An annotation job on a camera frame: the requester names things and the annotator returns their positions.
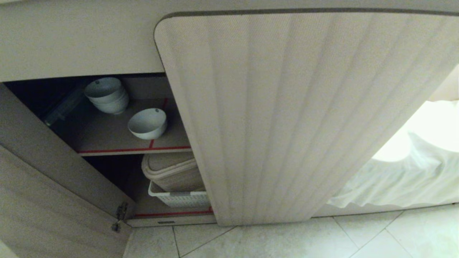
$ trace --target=cabinet shelf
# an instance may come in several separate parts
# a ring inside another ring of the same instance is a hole
[[[147,108],[167,115],[168,128],[156,140],[139,139],[128,130],[129,119]],[[102,113],[85,100],[54,131],[81,156],[191,151],[175,100],[168,98],[130,100],[119,115]]]

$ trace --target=stacked bowls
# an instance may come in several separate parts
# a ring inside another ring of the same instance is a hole
[[[84,89],[84,95],[97,109],[109,114],[121,114],[129,103],[129,96],[121,81],[107,77],[93,81]]]

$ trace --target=white plastic basket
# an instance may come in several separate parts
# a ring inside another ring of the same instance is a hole
[[[175,208],[210,206],[206,191],[160,192],[159,187],[150,181],[148,194],[152,197],[158,197],[166,205]]]

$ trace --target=white bowl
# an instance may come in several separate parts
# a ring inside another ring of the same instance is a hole
[[[84,89],[84,95],[95,104],[108,104],[118,100],[126,90],[117,78],[107,77],[93,81]]]
[[[93,103],[97,109],[104,113],[109,113],[109,114],[121,114],[126,110],[126,107],[128,106],[129,103],[129,96],[126,92],[124,92],[121,97],[113,102],[107,103],[107,104],[96,104]]]
[[[128,122],[129,131],[144,140],[159,138],[167,126],[166,113],[159,108],[142,110]]]

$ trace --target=grout line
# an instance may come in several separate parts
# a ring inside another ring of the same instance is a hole
[[[391,235],[391,237],[395,240],[395,242],[397,242],[397,244],[399,244],[399,245],[403,248],[403,250],[405,250],[405,252],[406,252],[409,256],[413,257],[413,256],[411,255],[411,253],[409,253],[408,250],[406,250],[405,247],[397,240],[397,238],[394,237],[394,235],[392,235],[392,234],[390,233],[390,231],[388,231],[387,229],[385,229],[385,230],[386,230],[386,232],[387,232],[389,235]]]
[[[338,226],[341,228],[341,230],[344,231],[344,234],[347,235],[347,237],[351,240],[351,242],[355,245],[355,247],[357,247],[357,252],[358,252],[358,251],[360,250],[360,248],[358,247],[358,245],[357,245],[357,244],[354,242],[354,240],[352,240],[352,238],[347,234],[347,232],[344,230],[344,228],[341,227],[341,225],[340,225],[339,222],[335,219],[335,217],[332,216],[331,218],[334,220],[334,222],[335,222],[336,224],[338,224]]]
[[[204,245],[206,245],[206,244],[208,244],[208,243],[210,243],[210,242],[214,241],[215,239],[217,239],[217,238],[219,238],[219,237],[223,236],[224,234],[226,234],[226,233],[230,232],[231,230],[233,230],[233,229],[235,229],[235,228],[237,228],[237,227],[238,227],[238,226],[234,226],[233,228],[231,228],[231,229],[229,229],[229,230],[227,230],[227,231],[223,232],[222,234],[220,234],[220,235],[218,235],[218,236],[216,236],[216,237],[212,238],[211,240],[209,240],[209,241],[205,242],[204,244],[202,244],[202,245],[200,245],[200,246],[196,247],[195,249],[193,249],[193,250],[191,250],[191,251],[187,252],[186,254],[184,254],[184,255],[183,255],[183,256],[181,256],[181,257],[185,257],[186,255],[188,255],[188,254],[192,253],[193,251],[195,251],[195,250],[197,250],[197,249],[201,248],[202,246],[204,246]]]
[[[384,229],[386,229],[388,226],[390,226],[396,219],[398,219],[398,217],[400,217],[403,213],[405,213],[406,210],[403,210],[398,216],[396,216],[389,224],[387,224],[387,226],[384,227]]]
[[[172,233],[174,234],[175,248],[177,249],[177,255],[180,258],[179,245],[177,244],[177,238],[175,237],[174,226],[172,226]]]
[[[126,247],[124,248],[123,258],[127,257],[128,253],[130,252],[131,244],[134,238],[134,232],[135,230],[132,228],[131,234],[129,235],[129,238],[128,238],[128,242],[126,243]]]
[[[381,232],[383,232],[384,230],[386,230],[386,227],[388,227],[390,224],[392,224],[392,222],[394,222],[394,221],[395,221],[398,217],[400,217],[400,215],[402,215],[404,212],[405,212],[405,211],[402,211],[399,215],[397,215],[389,224],[387,224],[387,226],[385,226],[381,231],[378,232],[378,234],[376,234],[374,237],[372,237],[370,240],[368,240],[368,242],[366,242],[362,247],[358,247],[358,246],[356,245],[357,248],[358,248],[358,250],[357,250],[355,253],[353,253],[351,256],[349,256],[349,257],[352,257],[354,254],[356,254],[358,251],[360,251],[362,248],[364,248],[366,245],[368,245],[373,239],[375,239],[377,236],[379,236],[379,234],[381,234]]]

